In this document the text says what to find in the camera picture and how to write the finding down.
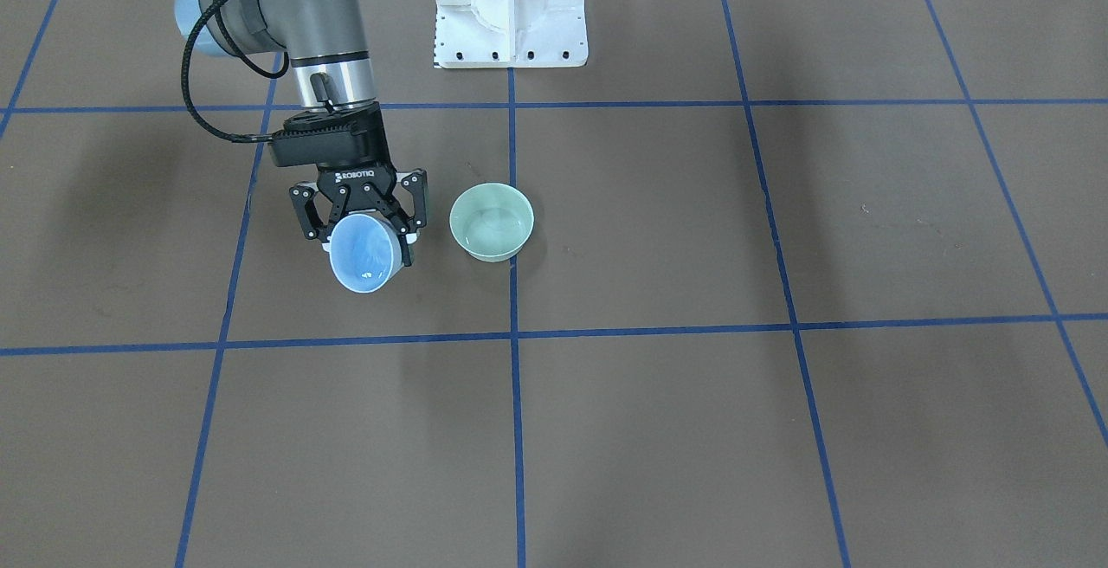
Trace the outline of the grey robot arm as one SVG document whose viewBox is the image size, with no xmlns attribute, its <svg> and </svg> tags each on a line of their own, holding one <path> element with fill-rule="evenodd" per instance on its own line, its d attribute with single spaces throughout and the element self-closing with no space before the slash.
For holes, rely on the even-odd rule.
<svg viewBox="0 0 1108 568">
<path fill-rule="evenodd" d="M 289 192 L 305 239 L 340 256 L 340 229 L 367 216 L 383 233 L 368 242 L 370 251 L 410 267 L 411 246 L 428 223 L 428 177 L 391 161 L 359 0 L 175 0 L 175 19 L 185 41 L 179 87 L 189 117 L 219 140 L 265 145 L 278 168 L 317 171 L 315 180 Z M 270 80 L 291 75 L 301 112 L 271 133 L 211 125 L 191 97 L 198 52 L 236 58 Z"/>
</svg>

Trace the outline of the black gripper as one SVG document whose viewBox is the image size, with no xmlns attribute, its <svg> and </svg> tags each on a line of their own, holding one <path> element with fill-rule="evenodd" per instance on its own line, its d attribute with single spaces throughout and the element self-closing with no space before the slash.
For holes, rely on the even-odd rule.
<svg viewBox="0 0 1108 568">
<path fill-rule="evenodd" d="M 400 245 L 401 264 L 411 267 L 411 245 L 428 226 L 428 173 L 424 169 L 398 173 L 391 163 L 363 163 L 340 168 L 317 163 L 316 183 L 300 182 L 289 189 L 306 240 L 330 248 L 335 226 L 348 214 L 375 210 L 390 223 Z M 411 197 L 411 210 L 406 210 L 396 196 L 406 190 Z"/>
</svg>

